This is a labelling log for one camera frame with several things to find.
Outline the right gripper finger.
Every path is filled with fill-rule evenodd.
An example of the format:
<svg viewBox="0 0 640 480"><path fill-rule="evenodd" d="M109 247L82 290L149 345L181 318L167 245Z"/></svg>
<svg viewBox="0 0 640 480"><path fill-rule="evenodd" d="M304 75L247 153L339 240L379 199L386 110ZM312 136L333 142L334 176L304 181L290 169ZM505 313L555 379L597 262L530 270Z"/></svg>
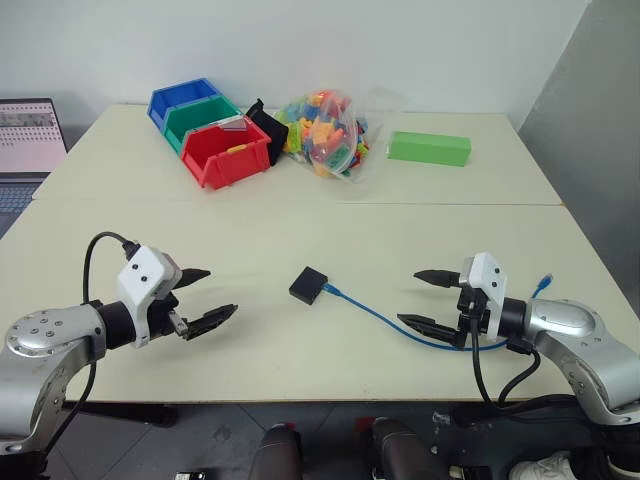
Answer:
<svg viewBox="0 0 640 480"><path fill-rule="evenodd" d="M440 325L429 317L417 314L398 314L397 318L423 336L447 343L452 347L464 346L464 333L462 331Z"/></svg>
<svg viewBox="0 0 640 480"><path fill-rule="evenodd" d="M442 288L458 288L459 273L449 270L428 269L415 272L414 278L424 281L430 285Z"/></svg>

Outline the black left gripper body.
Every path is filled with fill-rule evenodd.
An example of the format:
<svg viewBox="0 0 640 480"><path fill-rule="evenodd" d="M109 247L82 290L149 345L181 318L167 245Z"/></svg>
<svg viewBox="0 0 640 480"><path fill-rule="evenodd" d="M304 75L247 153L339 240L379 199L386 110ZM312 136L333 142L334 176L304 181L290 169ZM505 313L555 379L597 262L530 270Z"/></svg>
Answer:
<svg viewBox="0 0 640 480"><path fill-rule="evenodd" d="M151 338L175 333L184 340L191 336L190 324L175 311L179 301L174 290L193 283L193 270L182 269L168 254L155 255L156 273L148 307L148 324Z"/></svg>

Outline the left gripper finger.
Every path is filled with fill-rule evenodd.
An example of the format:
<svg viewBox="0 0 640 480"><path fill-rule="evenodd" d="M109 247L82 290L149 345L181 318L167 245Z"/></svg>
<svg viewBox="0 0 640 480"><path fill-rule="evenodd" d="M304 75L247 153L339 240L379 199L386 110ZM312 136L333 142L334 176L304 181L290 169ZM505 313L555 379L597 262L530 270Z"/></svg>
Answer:
<svg viewBox="0 0 640 480"><path fill-rule="evenodd" d="M199 280L202 280L211 275L209 270L197 269L197 268L185 268L181 271L181 278L179 280L179 287L187 287Z"/></svg>
<svg viewBox="0 0 640 480"><path fill-rule="evenodd" d="M189 322L185 333L185 340L193 340L208 333L226 322L238 309L236 304L227 304L210 310L201 318Z"/></svg>

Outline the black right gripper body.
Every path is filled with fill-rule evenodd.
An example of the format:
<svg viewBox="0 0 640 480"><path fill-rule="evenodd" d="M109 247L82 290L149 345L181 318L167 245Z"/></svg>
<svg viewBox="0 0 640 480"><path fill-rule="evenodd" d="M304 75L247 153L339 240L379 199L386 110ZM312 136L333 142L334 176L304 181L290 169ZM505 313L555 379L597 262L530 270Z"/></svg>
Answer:
<svg viewBox="0 0 640 480"><path fill-rule="evenodd" d="M465 259L459 274L458 285L461 291L457 301L457 309L460 312L458 329L463 333L470 333L471 323L473 320L476 320L478 323L478 332L485 334L489 324L489 310L487 309L488 297L481 289L471 286L470 274L472 264L472 257Z"/></svg>

